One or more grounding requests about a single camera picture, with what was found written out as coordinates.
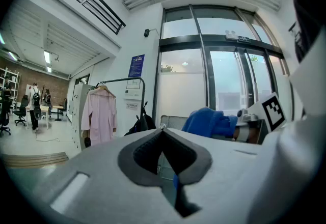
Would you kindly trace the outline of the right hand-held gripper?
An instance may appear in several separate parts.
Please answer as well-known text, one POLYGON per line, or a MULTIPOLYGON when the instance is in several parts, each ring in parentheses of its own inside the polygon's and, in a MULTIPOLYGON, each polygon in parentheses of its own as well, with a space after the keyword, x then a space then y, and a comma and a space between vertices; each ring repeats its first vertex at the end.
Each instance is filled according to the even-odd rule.
POLYGON ((239 110, 237 117, 235 140, 258 145, 263 143, 269 133, 280 129, 286 123, 285 114, 275 92, 251 107, 239 110))

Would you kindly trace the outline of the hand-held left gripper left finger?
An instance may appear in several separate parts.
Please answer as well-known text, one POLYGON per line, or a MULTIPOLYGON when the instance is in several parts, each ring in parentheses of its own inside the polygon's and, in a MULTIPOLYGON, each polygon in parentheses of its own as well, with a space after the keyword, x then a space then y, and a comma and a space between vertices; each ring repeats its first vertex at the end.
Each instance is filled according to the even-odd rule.
POLYGON ((119 152, 148 131, 89 147, 57 166, 10 169, 10 176, 45 223, 181 223, 159 187, 131 182, 119 152))

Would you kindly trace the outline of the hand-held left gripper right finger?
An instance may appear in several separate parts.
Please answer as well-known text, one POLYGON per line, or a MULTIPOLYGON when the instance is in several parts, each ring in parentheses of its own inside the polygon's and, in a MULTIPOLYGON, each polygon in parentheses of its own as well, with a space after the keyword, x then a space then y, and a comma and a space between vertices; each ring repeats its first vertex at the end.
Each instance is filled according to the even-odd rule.
POLYGON ((222 141, 176 129, 164 134, 206 149, 211 165, 200 181, 183 187, 186 201, 199 207, 165 223, 273 223, 278 218, 275 171, 278 133, 262 145, 222 141))

